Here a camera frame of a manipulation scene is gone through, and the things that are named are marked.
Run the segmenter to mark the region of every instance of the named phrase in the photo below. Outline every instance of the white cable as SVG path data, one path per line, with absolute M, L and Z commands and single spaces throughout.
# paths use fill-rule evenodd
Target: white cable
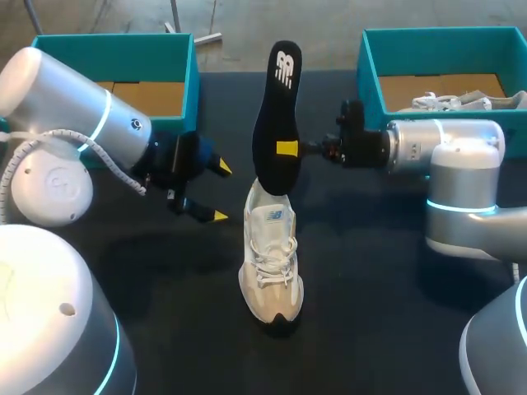
M 512 278 L 515 284 L 520 282 L 520 267 L 518 263 L 512 263 Z
M 127 184 L 130 188 L 135 190 L 140 195 L 144 196 L 147 190 L 136 180 L 126 175 L 110 158 L 106 151 L 89 137 L 74 132 L 72 130 L 57 129 L 42 134 L 33 134 L 28 132 L 14 132 L 14 133 L 0 133 L 0 142 L 6 142 L 10 138 L 25 138 L 30 141 L 23 142 L 15 149 L 13 157 L 7 163 L 7 167 L 0 179 L 0 225 L 7 224 L 6 204 L 7 196 L 9 194 L 9 186 L 11 185 L 12 177 L 20 163 L 41 143 L 49 143 L 54 149 L 60 149 L 59 144 L 54 145 L 53 137 L 64 140 L 75 140 L 89 146 L 101 159 L 105 162 L 108 169 L 121 181 Z

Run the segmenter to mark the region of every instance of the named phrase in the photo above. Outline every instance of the shoelace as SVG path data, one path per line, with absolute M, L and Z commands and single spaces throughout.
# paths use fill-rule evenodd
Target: shoelace
M 256 262 L 257 277 L 256 280 L 260 285 L 268 283 L 287 282 L 292 280 L 293 273 L 291 272 L 291 258 L 296 251 L 298 243 L 294 237 L 289 238 L 289 245 L 285 248 L 280 243 L 272 243 L 268 246 L 267 252 L 262 253 L 254 246 L 253 240 L 250 241 L 250 247 L 254 252 Z M 269 251 L 281 251 L 281 257 L 270 255 Z
M 412 108 L 427 109 L 429 111 L 449 111 L 460 106 L 461 103 L 457 96 L 446 95 L 436 97 L 434 92 L 427 92 L 426 96 L 417 97 L 412 100 Z

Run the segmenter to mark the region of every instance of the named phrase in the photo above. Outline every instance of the concrete floor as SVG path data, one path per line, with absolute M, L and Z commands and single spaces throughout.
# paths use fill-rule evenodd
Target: concrete floor
M 46 34 L 161 32 L 170 0 L 33 0 Z M 353 68 L 361 31 L 373 27 L 519 26 L 525 0 L 178 0 L 183 31 L 224 34 L 198 51 L 202 72 L 258 71 L 281 39 L 296 41 L 304 69 Z M 35 32 L 22 0 L 0 0 L 0 67 Z

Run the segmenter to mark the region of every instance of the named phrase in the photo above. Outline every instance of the circular logo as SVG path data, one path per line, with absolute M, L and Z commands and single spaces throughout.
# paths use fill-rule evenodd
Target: circular logo
M 72 181 L 69 171 L 64 168 L 53 169 L 46 177 L 46 187 L 50 197 L 58 202 L 68 202 L 75 199 L 79 193 L 79 188 L 75 181 Z
M 141 130 L 142 129 L 141 121 L 139 121 L 139 119 L 137 118 L 132 119 L 132 128 L 133 130 Z

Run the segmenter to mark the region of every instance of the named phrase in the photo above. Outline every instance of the new balance logo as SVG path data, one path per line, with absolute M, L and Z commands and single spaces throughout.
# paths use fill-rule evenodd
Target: new balance logo
M 278 220 L 282 219 L 282 213 L 283 213 L 282 210 L 280 210 L 280 211 L 270 211 L 267 214 L 267 221 L 278 221 Z
M 291 55 L 286 55 L 283 51 L 278 52 L 277 70 L 274 76 L 287 88 L 291 89 L 291 78 L 293 77 L 293 66 L 295 62 Z

